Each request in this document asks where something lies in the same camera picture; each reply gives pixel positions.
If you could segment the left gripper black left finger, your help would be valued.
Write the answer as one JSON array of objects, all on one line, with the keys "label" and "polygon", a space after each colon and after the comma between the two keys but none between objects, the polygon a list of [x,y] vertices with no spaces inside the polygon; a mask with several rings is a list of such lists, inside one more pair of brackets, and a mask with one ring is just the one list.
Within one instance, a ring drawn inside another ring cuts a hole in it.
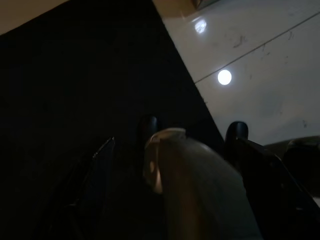
[{"label": "left gripper black left finger", "polygon": [[79,160],[49,199],[32,240],[94,240],[109,204],[115,138]]}]

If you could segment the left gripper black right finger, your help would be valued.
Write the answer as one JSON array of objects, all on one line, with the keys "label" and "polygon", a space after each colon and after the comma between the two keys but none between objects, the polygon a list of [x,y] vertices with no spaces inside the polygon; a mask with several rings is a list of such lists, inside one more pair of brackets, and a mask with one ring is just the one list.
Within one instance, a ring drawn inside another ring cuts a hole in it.
[{"label": "left gripper black right finger", "polygon": [[320,240],[320,207],[281,159],[245,138],[235,142],[250,206],[264,240]]}]

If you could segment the silver left robot leg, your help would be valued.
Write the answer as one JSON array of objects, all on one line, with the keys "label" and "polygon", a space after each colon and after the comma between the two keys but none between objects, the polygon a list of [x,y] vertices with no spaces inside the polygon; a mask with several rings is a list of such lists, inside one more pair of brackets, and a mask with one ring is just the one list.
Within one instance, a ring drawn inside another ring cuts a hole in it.
[{"label": "silver left robot leg", "polygon": [[143,175],[163,196],[168,240],[263,240],[241,175],[185,129],[146,141]]}]

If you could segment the black floor mat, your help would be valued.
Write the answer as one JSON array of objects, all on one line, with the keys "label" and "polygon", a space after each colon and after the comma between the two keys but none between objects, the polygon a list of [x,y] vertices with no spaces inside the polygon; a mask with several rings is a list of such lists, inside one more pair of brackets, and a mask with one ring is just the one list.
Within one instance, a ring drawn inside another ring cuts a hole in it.
[{"label": "black floor mat", "polygon": [[152,0],[70,0],[0,36],[0,240],[45,239],[54,193],[110,137],[94,238],[167,240],[163,198],[138,172],[144,115],[223,148]]}]

